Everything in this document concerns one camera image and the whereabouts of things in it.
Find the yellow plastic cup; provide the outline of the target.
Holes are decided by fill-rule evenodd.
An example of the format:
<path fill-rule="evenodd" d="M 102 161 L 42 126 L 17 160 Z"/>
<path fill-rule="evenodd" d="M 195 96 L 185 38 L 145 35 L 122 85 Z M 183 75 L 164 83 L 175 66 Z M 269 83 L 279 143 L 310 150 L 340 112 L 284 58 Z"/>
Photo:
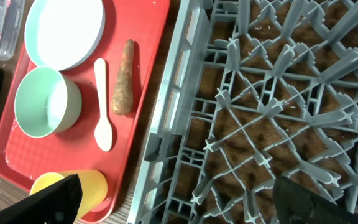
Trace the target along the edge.
<path fill-rule="evenodd" d="M 81 182 L 83 196 L 75 221 L 79 220 L 89 212 L 98 212 L 106 205 L 104 199 L 108 192 L 108 183 L 104 175 L 97 170 L 72 170 L 63 172 L 48 172 L 38 177 L 29 195 L 52 185 L 71 174 L 78 174 Z"/>

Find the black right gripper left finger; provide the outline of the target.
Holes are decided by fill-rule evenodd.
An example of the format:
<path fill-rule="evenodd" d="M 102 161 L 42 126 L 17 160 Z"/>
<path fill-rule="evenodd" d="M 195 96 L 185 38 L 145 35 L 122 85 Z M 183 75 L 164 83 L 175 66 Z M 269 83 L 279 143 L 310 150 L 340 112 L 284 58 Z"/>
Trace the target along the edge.
<path fill-rule="evenodd" d="M 83 191 L 77 174 L 46 187 L 0 211 L 0 224 L 71 224 L 76 220 Z"/>

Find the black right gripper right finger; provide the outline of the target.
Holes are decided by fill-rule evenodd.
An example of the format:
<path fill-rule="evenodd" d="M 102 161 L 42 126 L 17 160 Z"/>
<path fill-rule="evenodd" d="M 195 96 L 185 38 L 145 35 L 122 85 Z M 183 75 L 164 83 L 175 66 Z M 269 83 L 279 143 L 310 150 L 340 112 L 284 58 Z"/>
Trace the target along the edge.
<path fill-rule="evenodd" d="M 274 183 L 273 204 L 280 224 L 358 224 L 357 215 L 286 177 Z"/>

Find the green bowl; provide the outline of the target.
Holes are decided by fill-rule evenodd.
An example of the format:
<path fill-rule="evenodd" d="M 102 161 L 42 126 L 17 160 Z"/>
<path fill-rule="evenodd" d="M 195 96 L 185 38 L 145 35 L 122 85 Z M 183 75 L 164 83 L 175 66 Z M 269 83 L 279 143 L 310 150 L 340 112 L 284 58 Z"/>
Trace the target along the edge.
<path fill-rule="evenodd" d="M 72 127 L 82 108 L 76 83 L 49 67 L 31 70 L 20 82 L 14 100 L 16 121 L 32 138 Z"/>

